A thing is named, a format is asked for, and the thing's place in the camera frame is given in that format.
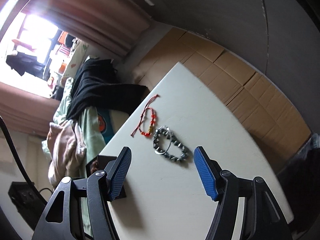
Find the curtain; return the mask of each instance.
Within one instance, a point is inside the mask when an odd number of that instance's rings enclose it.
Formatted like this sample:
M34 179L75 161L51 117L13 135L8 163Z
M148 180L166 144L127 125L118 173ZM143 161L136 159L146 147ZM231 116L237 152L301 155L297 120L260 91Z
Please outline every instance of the curtain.
M60 101L44 98L0 82L0 115L15 131L46 137Z
M150 25L131 0L31 0L22 12L51 21L115 59L123 58Z

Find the white table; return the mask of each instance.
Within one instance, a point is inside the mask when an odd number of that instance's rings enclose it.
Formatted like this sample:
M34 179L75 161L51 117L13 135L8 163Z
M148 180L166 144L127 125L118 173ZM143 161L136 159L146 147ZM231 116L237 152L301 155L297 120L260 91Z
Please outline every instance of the white table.
M155 154L151 138L139 132L130 136L146 102L157 93L161 97L150 105L157 112L157 127L169 126L192 151L203 146L211 159L237 177L263 177L287 222L293 219L275 174L250 135L198 78L177 63L100 153L117 156L123 146L132 151L124 183L127 198L109 204L120 239L205 239L217 206L206 195L192 159L183 167ZM172 147L170 153L181 152ZM241 232L244 200L240 200L233 239Z

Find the mint green fabric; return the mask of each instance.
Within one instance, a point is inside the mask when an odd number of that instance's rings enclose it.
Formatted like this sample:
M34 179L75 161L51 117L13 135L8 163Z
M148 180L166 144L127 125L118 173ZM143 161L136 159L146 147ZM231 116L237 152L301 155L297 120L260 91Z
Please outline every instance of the mint green fabric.
M97 108L87 107L79 118L84 142L87 147L87 156L84 159L84 168L88 162L96 157L106 146L102 134L99 130Z
M93 106L87 107L79 118L79 124L82 129L83 138L87 147L87 155L80 168L80 176L87 177L85 166L94 157L96 157L102 149L106 146L102 134L99 130L98 112ZM81 210L84 232L92 236L88 203L86 198L81 198Z
M66 86L63 90L63 96L62 96L60 105L57 111L53 115L53 122L55 124L62 124L66 120L67 111L72 99L71 98L72 84L73 84L73 78L68 78L66 81ZM48 149L47 140L42 141L42 150L43 150L44 156L50 162L51 154Z

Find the red string bracelet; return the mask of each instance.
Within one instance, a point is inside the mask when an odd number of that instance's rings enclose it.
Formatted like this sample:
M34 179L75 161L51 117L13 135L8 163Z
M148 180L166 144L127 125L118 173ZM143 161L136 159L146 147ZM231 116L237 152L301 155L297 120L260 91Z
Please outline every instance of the red string bracelet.
M160 97L158 94L156 94L155 96L153 96L152 98L150 98L150 100L148 101L148 103L146 104L146 106L144 107L143 109L143 112L141 114L141 117L140 117L140 122L138 124L138 126L134 129L134 131L132 132L131 136L133 137L134 134L136 133L137 130L140 131L140 133L146 137L150 136L151 133L152 133L152 130L153 130L153 127L156 123L156 111L152 108L152 107L149 107L149 105L157 98L157 97ZM150 121L150 125L149 125L149 129L148 129L148 132L144 132L141 130L141 125L143 123L143 116L144 114L146 113L147 110L151 110L151 121Z

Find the cardboard sheet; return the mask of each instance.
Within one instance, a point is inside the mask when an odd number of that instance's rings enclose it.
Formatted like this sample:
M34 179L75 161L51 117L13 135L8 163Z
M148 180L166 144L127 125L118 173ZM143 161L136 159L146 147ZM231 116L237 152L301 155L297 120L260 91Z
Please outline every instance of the cardboard sheet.
M291 102L264 76L223 47L172 28L132 71L152 90L180 61L238 118L275 172L311 131Z

